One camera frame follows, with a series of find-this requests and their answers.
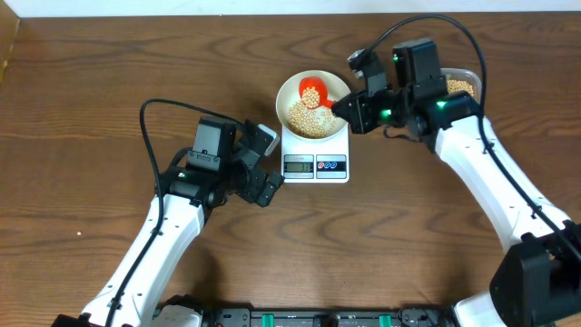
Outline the red measuring scoop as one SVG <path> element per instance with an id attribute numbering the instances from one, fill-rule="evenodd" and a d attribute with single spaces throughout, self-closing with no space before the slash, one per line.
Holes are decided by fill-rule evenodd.
<path id="1" fill-rule="evenodd" d="M 301 102 L 307 109 L 317 109 L 319 107 L 331 108 L 335 102 L 329 99 L 327 86 L 320 77 L 304 77 L 299 83 L 299 94 Z"/>

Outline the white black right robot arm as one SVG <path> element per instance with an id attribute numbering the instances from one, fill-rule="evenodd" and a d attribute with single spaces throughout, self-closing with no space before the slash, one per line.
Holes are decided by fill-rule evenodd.
<path id="1" fill-rule="evenodd" d="M 396 45 L 391 84 L 375 53 L 354 52 L 365 86 L 332 112 L 356 134 L 407 128 L 446 163 L 492 223 L 505 256 L 488 289 L 457 302 L 460 326 L 550 326 L 580 311 L 580 227 L 529 181 L 497 140 L 483 97 L 450 92 L 433 41 Z"/>

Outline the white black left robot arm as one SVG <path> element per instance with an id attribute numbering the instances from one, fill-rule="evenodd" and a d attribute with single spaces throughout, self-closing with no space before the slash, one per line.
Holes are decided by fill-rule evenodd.
<path id="1" fill-rule="evenodd" d="M 260 207 L 270 204 L 283 178 L 259 162 L 279 140 L 264 124 L 201 118 L 193 147 L 182 148 L 158 176 L 143 227 L 111 279 L 79 316 L 60 314 L 54 325 L 152 325 L 177 263 L 212 210 L 233 193 Z"/>

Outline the yellow soybeans in bowl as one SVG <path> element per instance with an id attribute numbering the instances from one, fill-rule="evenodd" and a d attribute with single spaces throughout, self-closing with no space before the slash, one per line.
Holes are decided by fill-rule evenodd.
<path id="1" fill-rule="evenodd" d="M 291 130 L 299 136 L 320 139 L 333 134 L 338 119 L 327 107 L 311 110 L 299 100 L 289 109 L 289 124 Z"/>

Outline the white digital kitchen scale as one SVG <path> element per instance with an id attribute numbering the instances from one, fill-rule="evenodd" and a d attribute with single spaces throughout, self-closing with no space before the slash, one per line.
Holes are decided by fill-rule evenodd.
<path id="1" fill-rule="evenodd" d="M 284 127 L 281 174 L 285 183 L 346 183 L 350 179 L 348 126 L 321 139 L 304 138 Z"/>

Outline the white round bowl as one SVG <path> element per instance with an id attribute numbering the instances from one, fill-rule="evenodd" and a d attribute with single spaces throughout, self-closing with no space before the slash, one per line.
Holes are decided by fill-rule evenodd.
<path id="1" fill-rule="evenodd" d="M 291 132 L 292 130 L 289 124 L 289 109 L 293 104 L 300 100 L 299 94 L 300 80 L 304 77 L 309 76 L 320 77 L 324 81 L 329 93 L 329 99 L 334 101 L 335 103 L 339 101 L 343 96 L 348 95 L 350 93 L 349 87 L 335 74 L 321 70 L 309 70 L 295 74 L 282 85 L 276 98 L 276 112 L 279 117 L 279 120 L 281 121 L 282 126 L 286 127 Z M 345 125 L 348 126 L 348 123 L 345 120 L 337 116 L 335 117 L 338 119 L 338 124 L 336 125 L 333 134 L 331 135 L 337 133 L 343 126 Z"/>

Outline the yellow soybeans in container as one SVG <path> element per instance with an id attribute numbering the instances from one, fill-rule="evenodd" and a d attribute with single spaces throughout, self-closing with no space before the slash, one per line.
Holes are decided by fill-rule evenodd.
<path id="1" fill-rule="evenodd" d="M 450 94 L 457 92 L 467 92 L 470 96 L 475 97 L 475 89 L 472 84 L 464 80 L 447 80 L 447 89 Z"/>

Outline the clear plastic bean container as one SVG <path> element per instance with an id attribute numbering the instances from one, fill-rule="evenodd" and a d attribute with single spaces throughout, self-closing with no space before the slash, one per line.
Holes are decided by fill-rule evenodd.
<path id="1" fill-rule="evenodd" d="M 464 81 L 467 81 L 470 84 L 472 84 L 474 86 L 475 94 L 476 94 L 475 97 L 473 97 L 473 98 L 478 103 L 480 103 L 482 85 L 481 85 L 481 81 L 480 81 L 479 77 L 475 73 L 473 73 L 469 70 L 460 69 L 460 68 L 442 68 L 441 73 L 443 75 L 445 75 L 446 81 L 448 79 L 464 80 Z"/>

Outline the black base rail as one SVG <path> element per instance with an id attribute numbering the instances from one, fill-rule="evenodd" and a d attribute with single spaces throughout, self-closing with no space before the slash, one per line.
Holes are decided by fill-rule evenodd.
<path id="1" fill-rule="evenodd" d="M 181 305 L 202 316 L 208 327 L 453 327 L 448 307 L 412 306 L 386 310 L 255 308 L 243 302 L 202 302 L 189 294 L 163 303 Z"/>

